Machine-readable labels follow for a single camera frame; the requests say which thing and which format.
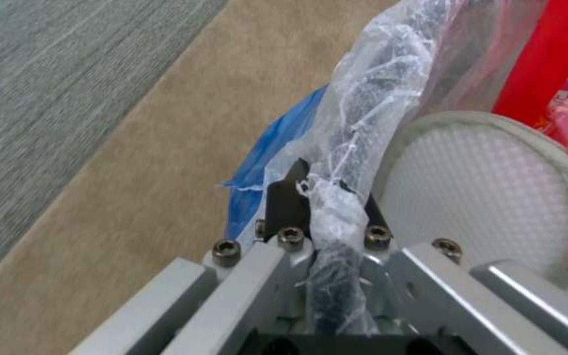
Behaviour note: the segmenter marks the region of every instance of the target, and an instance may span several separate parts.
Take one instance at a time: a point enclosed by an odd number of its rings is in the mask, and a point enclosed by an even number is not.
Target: red object
[[[550,0],[493,112],[539,128],[568,77],[568,0]]]

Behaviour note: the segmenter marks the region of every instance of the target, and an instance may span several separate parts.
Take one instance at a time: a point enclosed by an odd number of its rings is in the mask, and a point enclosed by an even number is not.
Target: screw head
[[[462,248],[458,243],[447,238],[437,238],[431,243],[437,251],[441,252],[447,258],[451,259],[455,264],[459,264],[462,258]]]
[[[297,227],[285,227],[278,231],[278,246],[288,252],[300,251],[304,247],[304,231]]]
[[[214,263],[222,267],[232,267],[241,260],[241,245],[233,240],[219,240],[212,247]]]
[[[370,225],[365,230],[363,244],[370,250],[387,250],[390,247],[392,235],[390,230],[381,225]]]
[[[263,219],[255,220],[255,237],[253,238],[253,242],[262,242],[266,239],[266,221]]]

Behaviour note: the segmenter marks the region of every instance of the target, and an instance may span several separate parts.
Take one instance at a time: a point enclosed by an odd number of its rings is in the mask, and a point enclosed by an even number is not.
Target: black plastic part
[[[311,206],[308,198],[300,195],[297,191],[297,184],[306,180],[309,170],[310,167],[306,160],[297,159],[284,179],[273,182],[266,188],[265,242],[268,242],[280,229],[286,227],[298,227],[304,231],[308,238],[312,238],[310,228]],[[344,182],[340,182],[340,186],[345,191],[352,192]],[[369,216],[368,226],[388,227],[372,196],[369,196],[369,200],[365,204],[365,212]]]
[[[275,335],[252,333],[239,355],[472,355],[459,337],[417,335]]]

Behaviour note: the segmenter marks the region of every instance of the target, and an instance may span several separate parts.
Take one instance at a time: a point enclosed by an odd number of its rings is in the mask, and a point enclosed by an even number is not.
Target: metal frame
[[[508,305],[568,348],[568,294],[514,261],[470,272]]]
[[[237,353],[250,332],[275,323],[292,287],[284,250],[255,243],[163,354]]]
[[[212,269],[177,258],[70,354],[160,353],[215,287]]]
[[[390,257],[386,294],[421,334],[456,333],[479,354],[568,354],[430,245]]]

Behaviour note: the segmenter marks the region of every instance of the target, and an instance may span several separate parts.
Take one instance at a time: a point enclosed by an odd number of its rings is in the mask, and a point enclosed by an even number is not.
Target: hole
[[[435,344],[424,338],[416,338],[406,346],[407,355],[442,355],[442,351]]]
[[[294,228],[286,228],[284,230],[284,235],[287,237],[295,237],[297,236],[297,234],[298,234],[297,229]]]
[[[372,234],[377,234],[378,236],[384,236],[385,235],[385,229],[381,228],[381,227],[372,227],[372,229],[370,229],[370,231],[372,232]]]
[[[289,339],[277,338],[267,344],[262,355],[299,355],[299,349]]]
[[[404,287],[406,287],[406,294],[408,294],[409,297],[411,297],[412,299],[418,297],[418,292],[415,289],[415,285],[413,283],[406,283]]]
[[[448,241],[440,241],[440,247],[448,251],[455,251],[455,245],[449,243]]]
[[[231,241],[223,241],[218,244],[218,251],[223,254],[232,254],[236,248],[236,245]]]

